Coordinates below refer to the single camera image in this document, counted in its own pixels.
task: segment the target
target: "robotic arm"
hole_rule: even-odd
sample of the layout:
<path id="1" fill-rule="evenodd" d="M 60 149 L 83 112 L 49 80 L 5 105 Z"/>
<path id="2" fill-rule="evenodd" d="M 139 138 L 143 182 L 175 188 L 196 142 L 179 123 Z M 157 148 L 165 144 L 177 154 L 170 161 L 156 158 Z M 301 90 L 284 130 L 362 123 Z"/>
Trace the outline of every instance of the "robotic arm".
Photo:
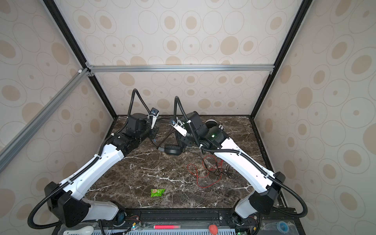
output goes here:
<path id="1" fill-rule="evenodd" d="M 157 109 L 153 108 L 149 111 L 145 105 L 149 115 L 130 114 L 134 93 L 138 94 L 136 89 L 132 94 L 127 122 L 120 131 L 111 134 L 101 146 L 99 153 L 78 171 L 59 184 L 51 182 L 45 187 L 46 198 L 37 204 L 29 215 L 28 225 L 31 228 L 44 229 L 62 223 L 67 227 L 73 227 L 86 220 L 112 220 L 113 224 L 118 226 L 125 220 L 125 212 L 115 203 L 91 201 L 83 197 L 108 169 L 124 159 L 146 138 L 153 139 L 158 132 L 158 128 L 154 126 L 159 113 Z M 176 117 L 177 105 L 183 114 L 181 119 Z M 203 153 L 214 153 L 244 176 L 255 189 L 234 207 L 232 219 L 236 224 L 243 224 L 249 215 L 256 212 L 269 214 L 281 188 L 293 192 L 283 184 L 285 176 L 282 173 L 273 173 L 258 164 L 243 152 L 223 129 L 218 126 L 208 128 L 197 112 L 185 114 L 178 97 L 175 97 L 174 117 L 170 120 L 170 124 L 180 133 L 179 148 L 195 144 Z M 304 201 L 302 199 L 299 201 L 302 203 L 303 212 L 290 216 L 303 217 L 307 214 Z M 47 225 L 35 224 L 33 217 L 46 202 L 49 210 L 59 218 L 59 222 Z"/>

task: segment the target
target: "black metal frame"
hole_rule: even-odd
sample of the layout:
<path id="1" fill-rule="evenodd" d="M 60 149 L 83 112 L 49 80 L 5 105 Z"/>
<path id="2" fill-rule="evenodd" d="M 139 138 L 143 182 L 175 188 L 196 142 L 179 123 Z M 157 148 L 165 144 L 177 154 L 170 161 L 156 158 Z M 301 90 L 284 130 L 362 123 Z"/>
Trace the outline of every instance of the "black metal frame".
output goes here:
<path id="1" fill-rule="evenodd" d="M 65 22 L 63 16 L 61 15 L 58 7 L 56 6 L 56 3 L 53 1 L 53 0 L 43 0 L 44 4 L 46 5 L 48 11 L 50 12 L 51 16 L 53 17 L 53 19 L 55 20 L 57 26 L 59 27 L 61 33 L 64 35 L 66 41 L 68 42 L 69 46 L 71 47 L 73 53 L 75 54 L 76 58 L 78 59 L 78 61 L 80 62 L 81 66 L 83 68 L 88 68 L 88 66 L 86 65 L 86 58 L 84 56 L 84 54 L 82 53 L 80 47 L 78 46 L 78 43 L 76 41 L 76 39 L 74 38 L 72 32 L 70 31 L 67 23 Z M 89 76 L 89 79 L 91 81 L 91 83 L 93 84 L 95 90 L 97 91 L 98 95 L 100 96 L 100 98 L 102 99 L 104 105 L 106 106 L 107 110 L 109 111 L 109 113 L 111 114 L 112 118 L 116 118 L 116 112 L 114 110 L 114 108 L 112 107 L 110 101 L 108 100 L 105 92 L 103 91 L 102 89 L 102 86 L 100 85 L 100 83 L 98 82 L 97 78 L 95 77 L 95 75 L 93 76 Z"/>
<path id="2" fill-rule="evenodd" d="M 80 47 L 78 46 L 77 41 L 75 40 L 72 32 L 70 31 L 68 25 L 66 24 L 66 22 L 65 22 L 63 16 L 61 15 L 58 7 L 56 6 L 55 2 L 53 0 L 43 0 L 43 2 L 45 3 L 45 5 L 46 5 L 47 9 L 49 10 L 50 14 L 52 15 L 52 17 L 54 18 L 57 26 L 61 30 L 61 32 L 64 35 L 64 37 L 65 37 L 66 41 L 68 42 L 69 46 L 72 48 L 72 51 L 75 54 L 75 56 L 77 57 L 77 59 L 79 60 L 81 66 L 82 67 L 88 67 L 88 65 L 86 64 L 87 60 L 86 60 L 84 54 L 82 53 Z M 295 17 L 295 19 L 294 19 L 294 21 L 291 25 L 289 32 L 287 34 L 287 37 L 286 37 L 286 39 L 285 39 L 285 41 L 284 41 L 284 43 L 281 47 L 281 50 L 280 50 L 280 52 L 279 52 L 279 54 L 276 58 L 276 61 L 274 63 L 274 65 L 275 65 L 274 70 L 273 70 L 272 74 L 268 76 L 268 78 L 265 82 L 265 85 L 264 85 L 264 87 L 263 87 L 263 89 L 260 93 L 260 96 L 257 99 L 256 105 L 255 105 L 251 115 L 249 116 L 249 119 L 250 119 L 250 122 L 251 122 L 251 125 L 252 125 L 252 129 L 253 129 L 254 134 L 256 136 L 257 142 L 260 146 L 261 154 L 263 156 L 263 159 L 266 163 L 267 168 L 270 169 L 270 170 L 272 170 L 272 166 L 271 166 L 270 160 L 268 158 L 268 155 L 266 153 L 265 147 L 262 143 L 259 132 L 257 130 L 254 118 L 256 117 L 256 114 L 257 114 L 258 110 L 260 109 L 260 106 L 261 106 L 264 98 L 266 97 L 266 94 L 267 94 L 267 92 L 268 92 L 268 90 L 269 90 L 269 88 L 270 88 L 279 68 L 281 67 L 281 65 L 283 63 L 283 60 L 284 60 L 284 58 L 285 58 L 285 56 L 286 56 L 286 54 L 287 54 L 287 52 L 290 48 L 295 36 L 296 36 L 296 33 L 299 30 L 299 27 L 300 27 L 305 15 L 306 15 L 311 3 L 312 3 L 312 0 L 303 0 L 302 1 L 301 6 L 300 6 L 300 8 L 299 8 L 299 10 L 296 14 L 296 17 Z M 100 98 L 102 99 L 103 103 L 105 104 L 105 106 L 107 107 L 108 111 L 110 112 L 111 116 L 114 119 L 114 121 L 112 122 L 111 128 L 110 128 L 109 132 L 107 133 L 107 136 L 108 136 L 110 134 L 113 126 L 115 125 L 117 118 L 121 115 L 116 115 L 111 103 L 109 102 L 107 96 L 105 95 L 105 93 L 104 93 L 100 83 L 96 79 L 95 75 L 90 76 L 89 78 L 90 78 L 90 81 L 92 82 L 94 88 L 98 92 Z M 280 204 L 282 203 L 283 205 L 285 205 L 283 197 L 281 197 L 281 198 L 282 199 L 279 198 L 279 200 L 278 200 L 279 203 Z M 142 221 L 145 221 L 145 222 L 146 221 L 171 221 L 172 220 L 171 218 L 174 218 L 174 220 L 176 220 L 176 218 L 182 218 L 180 221 L 210 221 L 210 222 L 213 222 L 213 221 L 217 220 L 219 224 L 224 222 L 223 219 L 222 220 L 219 219 L 219 213 L 224 213 L 224 215 L 226 215 L 226 213 L 230 213 L 230 210 L 231 209 L 126 209 L 128 215 L 139 215 L 140 219 Z M 289 212 L 293 212 L 295 209 L 285 208 L 284 210 L 289 211 Z M 305 232 L 304 232 L 303 227 L 300 223 L 300 220 L 297 219 L 297 218 L 287 217 L 284 214 L 281 214 L 281 213 L 276 212 L 276 211 L 272 211 L 270 213 L 270 215 L 262 216 L 262 218 L 263 219 L 270 218 L 270 219 L 294 220 L 296 227 L 298 229 L 298 232 L 301 235 L 305 235 Z M 53 231 L 52 234 L 57 234 L 59 229 L 60 229 L 60 227 L 55 227 L 55 230 Z"/>

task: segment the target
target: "white arm segment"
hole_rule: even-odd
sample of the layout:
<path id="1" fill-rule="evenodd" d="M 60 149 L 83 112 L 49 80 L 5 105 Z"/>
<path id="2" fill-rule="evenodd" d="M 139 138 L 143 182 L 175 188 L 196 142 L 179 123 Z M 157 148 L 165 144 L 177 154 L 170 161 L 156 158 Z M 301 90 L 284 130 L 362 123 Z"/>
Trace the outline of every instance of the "white arm segment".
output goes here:
<path id="1" fill-rule="evenodd" d="M 235 149 L 243 152 L 239 146 L 231 139 L 228 138 L 223 143 L 221 143 L 222 149 Z M 264 177 L 264 175 L 250 163 L 244 157 L 237 155 L 235 153 L 214 153 L 217 157 L 225 160 L 230 164 L 235 170 L 237 170 L 255 189 L 258 193 L 263 193 L 267 189 L 266 187 L 271 185 L 273 182 Z M 274 178 L 274 172 L 266 169 L 265 167 L 258 164 L 264 171 L 266 171 L 271 177 Z"/>
<path id="2" fill-rule="evenodd" d="M 94 160 L 95 156 L 88 161 L 83 167 L 78 169 L 75 173 L 66 179 L 63 179 L 60 183 L 64 184 L 69 181 L 75 174 L 80 170 L 84 169 L 89 163 Z M 64 191 L 72 191 L 71 196 L 77 200 L 81 200 L 90 187 L 108 170 L 111 166 L 115 165 L 118 161 L 124 158 L 123 153 L 116 150 L 116 147 L 112 144 L 107 144 L 103 148 L 102 158 L 99 159 L 92 167 L 90 167 L 86 172 L 80 175 L 73 183 L 68 184 Z"/>

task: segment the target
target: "brown marble surface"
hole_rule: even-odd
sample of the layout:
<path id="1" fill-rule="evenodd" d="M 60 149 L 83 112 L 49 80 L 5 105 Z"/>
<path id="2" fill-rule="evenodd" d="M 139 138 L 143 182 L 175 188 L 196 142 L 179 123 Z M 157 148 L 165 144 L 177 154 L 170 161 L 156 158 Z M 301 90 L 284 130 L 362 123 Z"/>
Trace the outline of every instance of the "brown marble surface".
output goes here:
<path id="1" fill-rule="evenodd" d="M 215 119 L 222 123 L 224 130 L 237 145 L 252 156 L 258 163 L 265 166 L 255 135 L 253 134 L 248 117 L 216 117 L 201 116 L 203 121 Z M 114 131 L 125 122 L 118 118 Z M 157 123 L 159 132 L 157 143 L 164 138 L 169 126 Z M 165 143 L 176 144 L 174 135 Z M 207 171 L 202 166 L 201 151 L 197 147 L 188 148 L 180 156 L 170 156 L 158 151 L 146 139 L 125 159 L 111 167 L 86 193 L 85 197 L 98 201 L 117 201 L 126 208 L 231 208 L 238 199 L 244 198 L 252 191 L 252 186 L 232 167 L 229 172 L 234 175 L 222 178 L 208 188 L 199 188 L 197 178 L 189 173 L 187 165 L 197 166 L 200 176 Z M 208 158 L 210 167 L 215 164 L 213 158 Z M 199 178 L 200 186 L 208 186 L 219 179 L 210 173 L 206 178 Z M 162 197 L 150 197 L 153 188 L 165 188 Z"/>

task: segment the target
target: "red ball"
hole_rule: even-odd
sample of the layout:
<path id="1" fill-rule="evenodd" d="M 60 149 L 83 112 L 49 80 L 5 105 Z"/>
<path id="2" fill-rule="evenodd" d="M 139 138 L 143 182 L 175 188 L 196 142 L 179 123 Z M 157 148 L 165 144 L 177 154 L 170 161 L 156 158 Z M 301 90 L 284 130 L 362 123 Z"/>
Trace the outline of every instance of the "red ball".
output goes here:
<path id="1" fill-rule="evenodd" d="M 217 235 L 218 234 L 218 227 L 215 224 L 209 225 L 209 232 L 212 235 Z"/>

